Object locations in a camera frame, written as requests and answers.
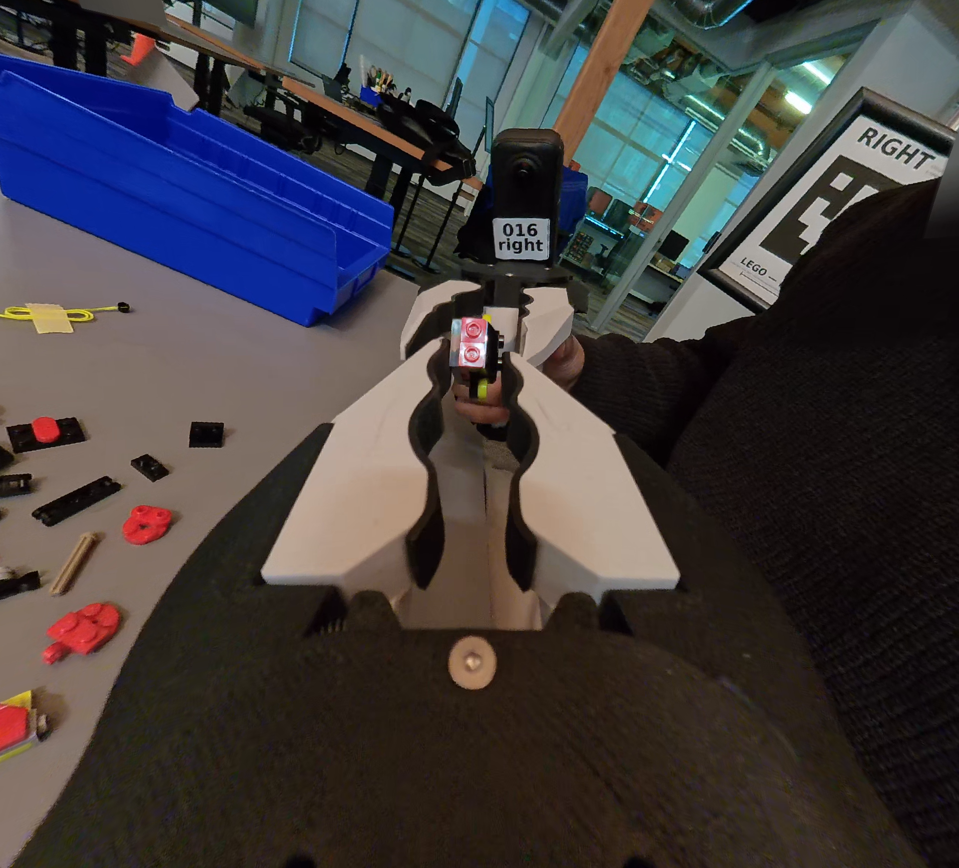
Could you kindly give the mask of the blue plastic bin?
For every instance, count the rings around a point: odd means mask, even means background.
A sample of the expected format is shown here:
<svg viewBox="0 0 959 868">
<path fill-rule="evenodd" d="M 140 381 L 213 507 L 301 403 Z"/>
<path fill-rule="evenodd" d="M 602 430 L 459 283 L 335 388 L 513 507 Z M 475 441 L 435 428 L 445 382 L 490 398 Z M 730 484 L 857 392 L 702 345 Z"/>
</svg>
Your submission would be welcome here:
<svg viewBox="0 0 959 868">
<path fill-rule="evenodd" d="M 2 193 L 310 327 L 384 267 L 392 208 L 170 94 L 2 57 Z"/>
</svg>

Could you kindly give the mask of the yellow black red lego model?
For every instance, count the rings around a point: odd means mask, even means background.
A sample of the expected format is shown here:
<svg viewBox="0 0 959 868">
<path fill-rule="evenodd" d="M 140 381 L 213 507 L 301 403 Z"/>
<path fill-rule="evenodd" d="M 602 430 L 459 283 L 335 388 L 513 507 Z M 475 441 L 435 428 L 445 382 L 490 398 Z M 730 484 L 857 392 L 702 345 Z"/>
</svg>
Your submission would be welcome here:
<svg viewBox="0 0 959 868">
<path fill-rule="evenodd" d="M 473 402 L 485 402 L 498 379 L 503 338 L 491 315 L 454 319 L 450 336 L 450 368 L 454 383 Z"/>
</svg>

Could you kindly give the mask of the framed marker sign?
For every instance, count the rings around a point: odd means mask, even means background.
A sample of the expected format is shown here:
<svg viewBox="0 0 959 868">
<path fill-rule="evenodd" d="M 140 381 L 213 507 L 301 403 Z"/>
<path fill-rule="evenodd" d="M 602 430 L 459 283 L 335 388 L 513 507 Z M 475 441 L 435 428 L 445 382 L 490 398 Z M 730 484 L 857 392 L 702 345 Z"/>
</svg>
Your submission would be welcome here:
<svg viewBox="0 0 959 868">
<path fill-rule="evenodd" d="M 767 310 L 830 223 L 877 193 L 939 178 L 956 135 L 860 88 L 697 273 L 746 309 Z"/>
</svg>

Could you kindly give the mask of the wooden office desk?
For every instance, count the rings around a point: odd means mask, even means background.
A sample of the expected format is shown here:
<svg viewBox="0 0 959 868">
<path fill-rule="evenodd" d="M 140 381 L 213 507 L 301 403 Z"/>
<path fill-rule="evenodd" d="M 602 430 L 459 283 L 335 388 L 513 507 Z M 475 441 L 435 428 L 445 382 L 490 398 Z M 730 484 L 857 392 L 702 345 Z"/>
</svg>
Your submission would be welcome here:
<svg viewBox="0 0 959 868">
<path fill-rule="evenodd" d="M 157 38 L 180 44 L 212 60 L 204 90 L 205 104 L 211 114 L 216 114 L 221 107 L 225 92 L 225 67 L 233 65 L 246 70 L 266 86 L 269 102 L 280 96 L 290 97 L 311 110 L 335 119 L 336 126 L 344 134 L 346 146 L 359 145 L 374 155 L 366 181 L 367 194 L 381 200 L 386 199 L 390 175 L 394 168 L 398 169 L 399 174 L 389 196 L 395 220 L 401 215 L 414 177 L 435 186 L 453 187 L 449 214 L 460 205 L 469 211 L 475 203 L 482 182 L 474 174 L 461 179 L 461 168 L 451 166 L 440 158 L 427 158 L 424 149 L 387 130 L 373 116 L 337 102 L 317 90 L 311 83 L 283 76 L 273 67 L 234 49 L 223 39 L 173 15 L 168 15 L 166 24 L 152 33 Z"/>
</svg>

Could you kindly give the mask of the red yellow lego wedge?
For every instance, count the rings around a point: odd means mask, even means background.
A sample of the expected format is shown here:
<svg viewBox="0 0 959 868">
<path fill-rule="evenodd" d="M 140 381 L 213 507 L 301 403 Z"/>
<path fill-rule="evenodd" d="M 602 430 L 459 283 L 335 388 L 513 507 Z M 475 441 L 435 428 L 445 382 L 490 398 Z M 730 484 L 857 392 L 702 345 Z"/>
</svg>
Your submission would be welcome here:
<svg viewBox="0 0 959 868">
<path fill-rule="evenodd" d="M 52 724 L 40 709 L 35 690 L 1 700 L 1 762 L 23 754 L 44 742 Z"/>
</svg>

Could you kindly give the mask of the wooden beam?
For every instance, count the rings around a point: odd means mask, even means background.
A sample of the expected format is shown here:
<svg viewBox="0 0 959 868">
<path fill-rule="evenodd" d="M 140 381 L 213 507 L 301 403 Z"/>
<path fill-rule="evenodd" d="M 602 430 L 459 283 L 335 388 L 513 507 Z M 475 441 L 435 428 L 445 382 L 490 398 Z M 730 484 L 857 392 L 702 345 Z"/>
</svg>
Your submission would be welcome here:
<svg viewBox="0 0 959 868">
<path fill-rule="evenodd" d="M 655 0 L 613 0 L 558 114 L 554 130 L 573 157 Z"/>
</svg>

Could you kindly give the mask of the person's right forearm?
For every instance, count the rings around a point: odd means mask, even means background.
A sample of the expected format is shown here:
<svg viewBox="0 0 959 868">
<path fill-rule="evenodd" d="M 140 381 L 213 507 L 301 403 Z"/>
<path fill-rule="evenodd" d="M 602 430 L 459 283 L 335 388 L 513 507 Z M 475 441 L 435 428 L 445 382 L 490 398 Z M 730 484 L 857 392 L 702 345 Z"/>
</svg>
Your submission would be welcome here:
<svg viewBox="0 0 959 868">
<path fill-rule="evenodd" d="M 620 335 L 579 342 L 570 394 L 665 466 L 697 410 L 753 333 L 758 318 L 713 326 L 697 340 L 635 343 Z"/>
</svg>

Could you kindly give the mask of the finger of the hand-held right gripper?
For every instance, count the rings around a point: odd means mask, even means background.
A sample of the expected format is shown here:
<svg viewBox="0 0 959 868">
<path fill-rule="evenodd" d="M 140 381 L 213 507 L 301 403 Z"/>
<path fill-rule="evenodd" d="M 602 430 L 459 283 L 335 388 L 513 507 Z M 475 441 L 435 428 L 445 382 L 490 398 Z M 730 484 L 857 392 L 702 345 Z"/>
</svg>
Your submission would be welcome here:
<svg viewBox="0 0 959 868">
<path fill-rule="evenodd" d="M 437 338 L 447 338 L 454 320 L 483 314 L 484 286 L 469 279 L 452 279 L 422 289 L 400 337 L 400 360 L 411 358 Z"/>
<path fill-rule="evenodd" d="M 519 356 L 541 369 L 553 352 L 569 338 L 573 306 L 563 287 L 522 290 L 519 315 Z"/>
</svg>

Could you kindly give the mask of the long black lego plate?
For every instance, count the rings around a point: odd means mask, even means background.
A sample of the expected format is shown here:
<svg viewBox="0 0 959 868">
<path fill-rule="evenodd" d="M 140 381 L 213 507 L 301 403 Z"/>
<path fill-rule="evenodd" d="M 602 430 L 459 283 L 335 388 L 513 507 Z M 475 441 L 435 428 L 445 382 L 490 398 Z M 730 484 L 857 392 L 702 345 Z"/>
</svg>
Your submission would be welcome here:
<svg viewBox="0 0 959 868">
<path fill-rule="evenodd" d="M 103 476 L 46 502 L 31 513 L 43 526 L 52 527 L 119 493 L 123 486 L 113 478 Z"/>
</svg>

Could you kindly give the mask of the pile of loose lego pieces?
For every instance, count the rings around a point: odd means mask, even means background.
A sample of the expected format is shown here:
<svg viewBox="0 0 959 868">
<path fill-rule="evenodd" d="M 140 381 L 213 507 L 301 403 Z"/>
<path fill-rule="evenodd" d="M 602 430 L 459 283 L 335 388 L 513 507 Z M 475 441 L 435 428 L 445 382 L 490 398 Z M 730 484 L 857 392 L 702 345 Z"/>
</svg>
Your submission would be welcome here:
<svg viewBox="0 0 959 868">
<path fill-rule="evenodd" d="M 54 419 L 41 417 L 6 428 L 7 447 L 1 448 L 1 498 L 2 500 L 28 494 L 32 476 L 29 473 L 10 473 L 15 456 L 46 451 L 86 441 L 86 433 L 76 418 Z M 37 572 L 20 574 L 16 569 L 2 565 L 2 599 L 10 598 L 39 587 Z"/>
</svg>

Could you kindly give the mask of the tan lego axle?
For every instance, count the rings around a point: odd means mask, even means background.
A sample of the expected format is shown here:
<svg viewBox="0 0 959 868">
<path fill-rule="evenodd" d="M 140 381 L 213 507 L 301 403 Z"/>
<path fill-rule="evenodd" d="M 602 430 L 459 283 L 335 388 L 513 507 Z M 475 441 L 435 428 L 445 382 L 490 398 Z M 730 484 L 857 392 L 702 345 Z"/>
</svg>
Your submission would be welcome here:
<svg viewBox="0 0 959 868">
<path fill-rule="evenodd" d="M 78 574 L 88 560 L 90 553 L 100 541 L 100 533 L 90 531 L 84 533 L 74 548 L 68 555 L 66 562 L 61 567 L 59 573 L 50 586 L 49 593 L 52 597 L 60 597 L 66 594 L 76 581 Z"/>
</svg>

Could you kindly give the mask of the red round lego part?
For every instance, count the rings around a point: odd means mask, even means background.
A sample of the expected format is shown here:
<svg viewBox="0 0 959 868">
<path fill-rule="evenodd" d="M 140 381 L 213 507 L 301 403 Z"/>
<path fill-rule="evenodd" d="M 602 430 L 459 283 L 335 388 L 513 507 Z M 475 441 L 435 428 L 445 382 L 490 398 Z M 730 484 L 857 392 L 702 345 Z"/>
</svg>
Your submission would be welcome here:
<svg viewBox="0 0 959 868">
<path fill-rule="evenodd" d="M 122 537 L 128 545 L 144 547 L 162 539 L 173 524 L 171 510 L 154 505 L 135 506 L 122 525 Z"/>
</svg>

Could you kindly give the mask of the blue jacket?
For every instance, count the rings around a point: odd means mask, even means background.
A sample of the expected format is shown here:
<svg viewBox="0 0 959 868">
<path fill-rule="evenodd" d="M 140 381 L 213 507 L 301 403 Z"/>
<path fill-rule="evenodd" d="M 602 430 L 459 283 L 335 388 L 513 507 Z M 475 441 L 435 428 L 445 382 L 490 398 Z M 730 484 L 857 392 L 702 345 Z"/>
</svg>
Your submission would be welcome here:
<svg viewBox="0 0 959 868">
<path fill-rule="evenodd" d="M 559 202 L 556 254 L 566 249 L 578 223 L 588 207 L 589 178 L 579 168 L 564 166 Z"/>
</svg>

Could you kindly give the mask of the red lego hinge plate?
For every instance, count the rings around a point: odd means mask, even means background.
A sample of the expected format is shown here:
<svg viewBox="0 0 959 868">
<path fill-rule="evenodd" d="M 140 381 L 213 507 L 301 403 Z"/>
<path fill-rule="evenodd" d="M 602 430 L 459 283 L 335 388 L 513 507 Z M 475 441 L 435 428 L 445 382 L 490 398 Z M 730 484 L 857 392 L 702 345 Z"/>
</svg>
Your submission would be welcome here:
<svg viewBox="0 0 959 868">
<path fill-rule="evenodd" d="M 70 655 L 90 655 L 115 636 L 121 622 L 119 609 L 107 602 L 94 602 L 67 613 L 47 629 L 50 644 L 41 658 L 45 664 L 54 665 Z"/>
</svg>

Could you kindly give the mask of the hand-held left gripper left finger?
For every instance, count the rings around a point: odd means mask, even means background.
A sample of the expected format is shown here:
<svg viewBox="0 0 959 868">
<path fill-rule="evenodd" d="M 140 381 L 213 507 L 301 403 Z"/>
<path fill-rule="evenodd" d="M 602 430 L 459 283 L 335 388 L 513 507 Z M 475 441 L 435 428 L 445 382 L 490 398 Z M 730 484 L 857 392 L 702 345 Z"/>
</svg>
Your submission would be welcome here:
<svg viewBox="0 0 959 868">
<path fill-rule="evenodd" d="M 426 344 L 325 425 L 317 460 L 261 569 L 391 602 L 438 572 L 445 530 L 431 459 L 444 431 L 450 346 Z"/>
</svg>

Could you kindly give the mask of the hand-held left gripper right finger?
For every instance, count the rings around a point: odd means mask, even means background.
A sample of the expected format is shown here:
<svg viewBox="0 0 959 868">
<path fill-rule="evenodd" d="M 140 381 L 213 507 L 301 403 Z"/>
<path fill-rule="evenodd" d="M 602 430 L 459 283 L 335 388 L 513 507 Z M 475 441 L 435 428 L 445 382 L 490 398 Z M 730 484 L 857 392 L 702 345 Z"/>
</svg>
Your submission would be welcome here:
<svg viewBox="0 0 959 868">
<path fill-rule="evenodd" d="M 613 429 L 516 352 L 505 404 L 518 461 L 505 559 L 518 588 L 551 609 L 569 594 L 675 589 L 679 569 Z"/>
</svg>

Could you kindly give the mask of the person's right hand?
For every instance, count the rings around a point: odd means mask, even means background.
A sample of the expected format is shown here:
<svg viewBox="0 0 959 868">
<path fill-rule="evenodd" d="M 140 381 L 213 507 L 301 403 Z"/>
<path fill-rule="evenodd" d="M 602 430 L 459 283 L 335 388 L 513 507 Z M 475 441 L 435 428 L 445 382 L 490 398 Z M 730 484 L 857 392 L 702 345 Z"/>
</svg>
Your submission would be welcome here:
<svg viewBox="0 0 959 868">
<path fill-rule="evenodd" d="M 540 367 L 547 378 L 565 392 L 571 391 L 584 365 L 584 350 L 576 336 L 570 335 Z M 501 374 L 488 384 L 486 397 L 469 395 L 465 385 L 453 386 L 456 411 L 474 425 L 501 427 L 509 420 L 509 410 L 501 402 Z"/>
</svg>

